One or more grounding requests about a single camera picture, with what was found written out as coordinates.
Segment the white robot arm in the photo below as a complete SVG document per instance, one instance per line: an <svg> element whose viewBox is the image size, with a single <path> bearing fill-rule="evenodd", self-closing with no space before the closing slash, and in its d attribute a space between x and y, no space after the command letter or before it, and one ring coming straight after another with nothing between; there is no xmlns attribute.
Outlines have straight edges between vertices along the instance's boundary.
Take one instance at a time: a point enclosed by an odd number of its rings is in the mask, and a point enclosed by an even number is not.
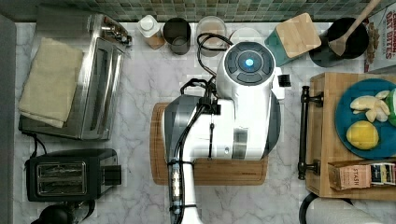
<svg viewBox="0 0 396 224"><path fill-rule="evenodd" d="M193 168L198 159L259 161L276 146L281 113L274 93L280 69L258 42L230 46L217 75L190 79L202 96L182 92L162 114L171 224L203 224L195 199Z"/></svg>

